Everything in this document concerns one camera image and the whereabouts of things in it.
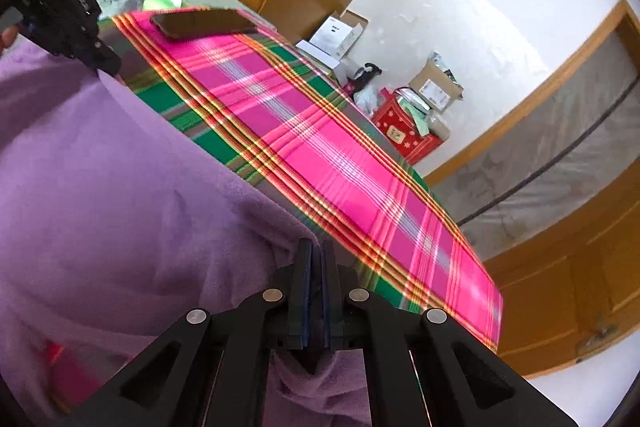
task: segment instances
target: black cable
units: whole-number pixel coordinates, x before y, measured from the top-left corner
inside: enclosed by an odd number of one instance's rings
[[[482,206],[481,208],[479,208],[472,214],[469,214],[465,218],[460,219],[460,221],[457,223],[458,226],[461,227],[462,225],[466,225],[466,223],[468,223],[472,219],[476,219],[476,217],[480,216],[481,214],[484,214],[486,211],[490,210],[491,208],[494,208],[494,206],[496,206],[497,204],[502,203],[509,196],[512,196],[521,188],[526,187],[526,185],[529,185],[530,182],[542,176],[542,174],[547,172],[551,167],[553,167],[565,156],[567,156],[571,151],[573,151],[576,147],[578,147],[578,145],[580,145],[583,141],[585,141],[598,127],[600,127],[601,124],[605,120],[607,120],[607,118],[610,117],[611,113],[613,113],[618,108],[618,106],[625,101],[626,97],[628,97],[631,91],[633,91],[634,87],[638,85],[639,81],[640,81],[640,75],[636,76],[635,80],[622,92],[622,94],[616,99],[616,101],[603,114],[601,114],[600,117],[589,128],[587,128],[586,131],[584,131],[584,133],[578,136],[577,139],[575,139],[571,144],[565,147],[565,149],[559,152],[558,155],[551,158],[540,169],[530,174],[527,178],[523,179],[523,181],[515,185],[513,188],[510,188],[509,190],[507,190],[503,195],[495,198],[495,200],[491,201],[490,203],[487,203],[485,206]]]

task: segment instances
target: smartphone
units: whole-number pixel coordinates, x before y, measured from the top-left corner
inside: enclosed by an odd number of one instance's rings
[[[157,13],[151,22],[174,41],[191,41],[212,35],[252,33],[255,23],[235,10],[211,9]]]

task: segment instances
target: label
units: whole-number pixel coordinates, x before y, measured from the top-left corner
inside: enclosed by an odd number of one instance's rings
[[[439,111],[444,110],[449,100],[451,100],[451,97],[432,80],[427,80],[418,92],[433,103],[433,106]]]
[[[389,126],[389,130],[386,132],[386,135],[389,137],[390,140],[393,140],[398,144],[402,143],[402,140],[404,140],[404,137],[406,136],[405,133],[403,133],[393,125]]]

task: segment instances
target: silver rivet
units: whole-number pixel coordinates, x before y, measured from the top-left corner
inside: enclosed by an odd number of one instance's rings
[[[267,302],[278,302],[282,299],[282,292],[277,288],[269,288],[262,292],[262,298]]]
[[[349,292],[349,298],[354,302],[364,302],[369,298],[369,292],[363,288],[356,288]]]
[[[187,322],[189,324],[200,324],[207,318],[207,312],[204,310],[191,310],[187,313]]]
[[[440,308],[431,308],[427,312],[427,320],[434,324],[442,324],[447,320],[447,314]]]

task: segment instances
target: plaid cloth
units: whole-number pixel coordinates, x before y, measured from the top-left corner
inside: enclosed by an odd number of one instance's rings
[[[320,241],[333,238],[363,287],[409,311],[441,307],[497,348],[496,286],[420,176],[339,89],[265,26],[169,42],[151,15],[102,25],[126,86]]]

